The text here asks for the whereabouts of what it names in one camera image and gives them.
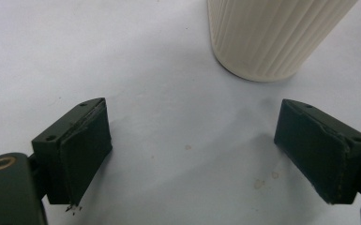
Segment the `ribbed cup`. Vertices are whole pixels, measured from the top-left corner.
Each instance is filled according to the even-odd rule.
[[[273,82],[300,68],[357,0],[208,0],[212,47],[235,75]]]

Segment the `stain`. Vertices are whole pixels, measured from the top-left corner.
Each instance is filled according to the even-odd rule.
[[[264,186],[264,184],[265,184],[264,180],[257,179],[255,184],[254,184],[254,187],[255,187],[255,189],[260,189],[260,188],[262,188]]]
[[[273,179],[278,179],[279,178],[279,173],[271,172],[271,177],[273,177]]]

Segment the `white table surface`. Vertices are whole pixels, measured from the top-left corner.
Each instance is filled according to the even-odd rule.
[[[215,59],[205,0],[0,1],[0,155],[105,97],[111,154],[51,225],[360,224],[273,144],[283,98],[361,131],[361,0],[299,72],[248,82]]]

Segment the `screw hole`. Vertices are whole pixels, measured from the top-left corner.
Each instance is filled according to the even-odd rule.
[[[11,166],[16,161],[15,157],[1,157],[0,158],[0,170],[3,170]]]
[[[361,143],[361,138],[354,137],[353,140],[354,140],[356,143]]]
[[[51,136],[46,138],[46,141],[50,142],[50,141],[53,141],[55,138],[56,138],[56,136],[51,135]]]

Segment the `white cylindrical cup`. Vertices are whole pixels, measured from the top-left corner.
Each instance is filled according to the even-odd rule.
[[[239,77],[291,77],[356,1],[207,0],[213,51]]]

